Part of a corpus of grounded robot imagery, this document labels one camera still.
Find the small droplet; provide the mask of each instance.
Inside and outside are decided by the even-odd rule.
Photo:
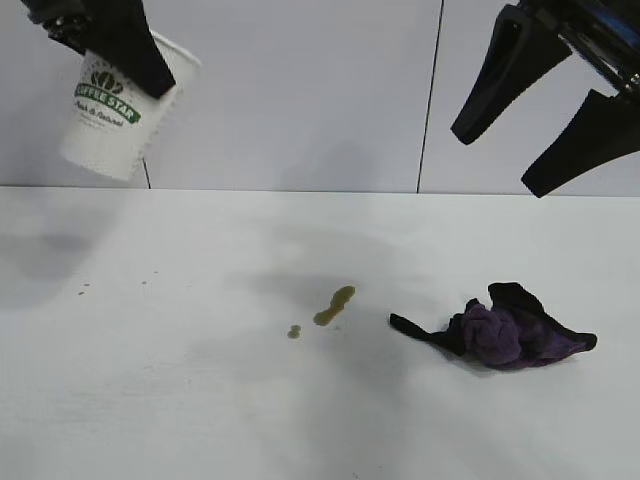
[[[300,338],[300,334],[302,333],[302,327],[300,325],[291,325],[291,330],[287,333],[287,337],[291,340],[297,340]]]

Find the purple cloth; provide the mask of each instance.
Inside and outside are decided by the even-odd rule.
[[[470,353],[500,370],[541,367],[592,350],[597,337],[576,333],[547,315],[540,301],[517,283],[489,286],[493,307],[471,300],[444,332],[427,333],[409,320],[392,314],[396,330],[438,345],[457,355]]]

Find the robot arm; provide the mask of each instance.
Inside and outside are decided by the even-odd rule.
[[[591,90],[560,137],[522,178],[538,197],[640,151],[640,3],[522,0],[496,20],[475,86],[452,130],[470,144],[522,94],[576,51],[619,92]]]
[[[141,0],[22,0],[49,37],[84,55],[91,50],[152,97],[175,79],[156,47]]]

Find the white wall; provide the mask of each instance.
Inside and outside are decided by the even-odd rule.
[[[505,0],[445,0],[423,192],[525,193],[520,177],[608,85],[574,56],[476,143],[450,126]],[[148,155],[161,188],[415,191],[440,0],[146,0],[203,70]],[[0,184],[125,186],[57,155],[81,59],[0,3]],[[559,190],[640,195],[640,155]],[[146,186],[142,171],[133,186]]]
[[[415,192],[440,0],[148,0],[204,63],[154,187]]]
[[[595,70],[573,55],[517,99],[475,143],[460,143],[450,128],[475,83],[505,3],[445,2],[422,192],[527,192],[520,178],[573,118],[589,88],[612,93]],[[556,193],[640,195],[640,155],[604,165]]]
[[[57,154],[82,58],[47,39],[19,0],[0,2],[0,184],[129,186]],[[143,172],[130,186],[146,186]]]

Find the green logo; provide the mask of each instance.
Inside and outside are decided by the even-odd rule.
[[[131,105],[117,97],[122,93],[124,87],[116,80],[110,72],[93,72],[91,74],[91,85],[79,83],[76,87],[75,96],[84,97],[110,108],[129,123],[134,124],[141,118]]]

